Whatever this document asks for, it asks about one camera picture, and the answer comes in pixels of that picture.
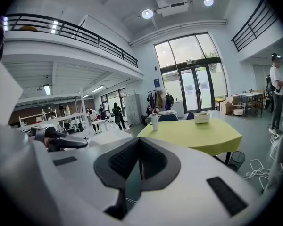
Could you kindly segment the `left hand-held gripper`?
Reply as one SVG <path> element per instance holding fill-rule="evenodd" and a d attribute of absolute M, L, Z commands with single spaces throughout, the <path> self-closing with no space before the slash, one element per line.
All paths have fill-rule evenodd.
<path fill-rule="evenodd" d="M 60 151 L 62 148 L 84 148 L 88 145 L 87 140 L 72 135 L 56 132 L 52 126 L 36 130 L 30 136 L 30 141 L 42 142 L 50 152 Z"/>

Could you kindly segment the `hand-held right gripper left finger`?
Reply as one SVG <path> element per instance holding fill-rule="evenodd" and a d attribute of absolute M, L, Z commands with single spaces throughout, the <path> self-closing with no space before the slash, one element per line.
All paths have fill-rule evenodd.
<path fill-rule="evenodd" d="M 0 186 L 37 226 L 140 226 L 125 221 L 124 191 L 106 187 L 93 168 L 101 153 L 131 142 L 49 153 L 24 136 L 0 136 Z"/>

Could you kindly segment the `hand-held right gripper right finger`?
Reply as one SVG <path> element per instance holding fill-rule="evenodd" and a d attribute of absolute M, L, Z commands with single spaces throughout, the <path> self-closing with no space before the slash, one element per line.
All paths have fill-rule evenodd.
<path fill-rule="evenodd" d="M 181 162 L 176 179 L 165 189 L 142 192 L 125 217 L 132 226 L 225 226 L 232 217 L 207 179 L 220 177 L 252 205 L 259 195 L 239 174 L 207 153 L 157 139 L 153 143 L 173 152 Z"/>

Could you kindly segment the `yellow-green oval table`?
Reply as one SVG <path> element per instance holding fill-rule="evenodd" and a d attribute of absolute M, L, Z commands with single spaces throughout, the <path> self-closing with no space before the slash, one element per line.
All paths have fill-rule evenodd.
<path fill-rule="evenodd" d="M 162 140 L 212 156 L 236 151 L 242 140 L 240 133 L 219 118 L 211 118 L 204 124 L 196 124 L 194 120 L 163 121 L 158 123 L 157 131 L 147 125 L 138 137 Z"/>

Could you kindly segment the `white shelving rack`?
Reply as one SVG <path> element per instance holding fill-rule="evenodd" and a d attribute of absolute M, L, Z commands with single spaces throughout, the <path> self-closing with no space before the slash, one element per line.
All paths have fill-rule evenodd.
<path fill-rule="evenodd" d="M 18 120 L 19 120 L 20 127 L 16 128 L 16 129 L 20 130 L 20 131 L 25 131 L 25 130 L 28 130 L 29 128 L 31 128 L 32 126 L 41 126 L 43 124 L 46 124 L 46 125 L 50 124 L 50 125 L 57 126 L 59 124 L 59 121 L 70 120 L 70 119 L 73 119 L 73 118 L 76 118 L 76 119 L 81 118 L 82 116 L 84 116 L 84 113 L 74 113 L 74 114 L 70 114 L 70 115 L 67 115 L 67 116 L 48 118 L 48 119 L 47 119 L 46 115 L 49 115 L 49 112 L 31 115 L 31 116 L 27 116 L 27 117 L 19 117 Z M 36 119 L 36 123 L 24 125 L 24 121 L 27 121 L 27 119 L 30 119 L 30 118 Z"/>

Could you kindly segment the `small white table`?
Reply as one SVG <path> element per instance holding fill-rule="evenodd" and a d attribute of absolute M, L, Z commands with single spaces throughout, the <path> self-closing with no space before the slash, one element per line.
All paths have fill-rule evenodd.
<path fill-rule="evenodd" d="M 106 121 L 102 119 L 98 119 L 91 122 L 91 129 L 93 129 L 94 135 L 99 134 L 103 131 L 107 131 Z"/>

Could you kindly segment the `black mesh waste bin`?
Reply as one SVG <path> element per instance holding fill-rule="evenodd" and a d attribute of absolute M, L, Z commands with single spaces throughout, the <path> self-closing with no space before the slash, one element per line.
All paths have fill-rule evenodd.
<path fill-rule="evenodd" d="M 237 172 L 244 162 L 245 162 L 245 154 L 240 151 L 235 151 L 232 153 L 232 156 L 228 163 L 228 167 L 234 170 L 235 172 Z"/>

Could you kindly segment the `beige organizer box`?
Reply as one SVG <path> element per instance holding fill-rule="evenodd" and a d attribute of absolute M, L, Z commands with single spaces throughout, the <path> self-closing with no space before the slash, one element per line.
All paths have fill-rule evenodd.
<path fill-rule="evenodd" d="M 195 124 L 209 123 L 209 120 L 210 120 L 210 113 L 208 113 L 208 112 L 194 113 L 194 122 L 195 122 Z"/>

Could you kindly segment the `yellow-lid bin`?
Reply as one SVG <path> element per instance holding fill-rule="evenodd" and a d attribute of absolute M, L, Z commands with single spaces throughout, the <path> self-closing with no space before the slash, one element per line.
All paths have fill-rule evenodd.
<path fill-rule="evenodd" d="M 216 104 L 216 110 L 220 111 L 221 109 L 221 103 L 225 100 L 222 98 L 215 98 L 215 104 Z"/>

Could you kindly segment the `round white side table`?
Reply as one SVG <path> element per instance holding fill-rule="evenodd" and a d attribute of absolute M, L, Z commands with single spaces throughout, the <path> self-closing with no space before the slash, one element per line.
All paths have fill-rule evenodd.
<path fill-rule="evenodd" d="M 246 103 L 239 102 L 238 104 L 232 104 L 232 115 L 245 116 Z"/>

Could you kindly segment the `clothes rack with coats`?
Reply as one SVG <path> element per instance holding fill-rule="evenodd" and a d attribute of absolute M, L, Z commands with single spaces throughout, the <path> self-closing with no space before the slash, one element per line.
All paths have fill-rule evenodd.
<path fill-rule="evenodd" d="M 150 115 L 154 108 L 160 111 L 170 111 L 174 104 L 174 98 L 167 89 L 156 89 L 147 93 L 147 115 Z"/>

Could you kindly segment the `glass entrance door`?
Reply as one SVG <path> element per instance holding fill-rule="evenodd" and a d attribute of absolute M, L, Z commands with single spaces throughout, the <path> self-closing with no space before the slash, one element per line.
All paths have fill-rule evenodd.
<path fill-rule="evenodd" d="M 208 65 L 179 70 L 183 107 L 186 113 L 214 109 L 214 91 Z"/>

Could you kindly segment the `black balcony railing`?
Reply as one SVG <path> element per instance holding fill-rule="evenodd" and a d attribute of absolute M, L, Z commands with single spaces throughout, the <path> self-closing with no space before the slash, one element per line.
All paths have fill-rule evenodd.
<path fill-rule="evenodd" d="M 103 38 L 102 36 L 83 28 L 82 25 L 36 14 L 14 13 L 3 17 L 2 25 L 4 31 L 31 31 L 50 33 L 57 36 L 81 41 L 85 44 L 102 49 L 126 62 L 138 67 L 138 60 L 120 48 L 118 45 Z"/>
<path fill-rule="evenodd" d="M 260 0 L 251 16 L 241 29 L 233 36 L 231 42 L 240 52 L 262 35 L 278 20 L 278 15 L 267 0 Z"/>

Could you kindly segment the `large window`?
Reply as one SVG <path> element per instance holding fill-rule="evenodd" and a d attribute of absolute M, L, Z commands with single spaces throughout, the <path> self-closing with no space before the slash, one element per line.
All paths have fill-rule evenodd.
<path fill-rule="evenodd" d="M 176 101 L 182 100 L 181 85 L 177 70 L 179 64 L 202 59 L 219 58 L 217 49 L 208 33 L 183 36 L 167 40 L 154 46 L 158 64 L 161 70 L 175 69 L 162 73 L 165 88 Z"/>

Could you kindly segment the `white ceiling air conditioner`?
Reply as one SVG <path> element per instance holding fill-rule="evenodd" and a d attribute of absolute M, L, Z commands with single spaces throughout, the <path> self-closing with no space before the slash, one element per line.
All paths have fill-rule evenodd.
<path fill-rule="evenodd" d="M 163 17 L 188 11 L 188 0 L 156 0 L 158 9 L 156 13 Z"/>

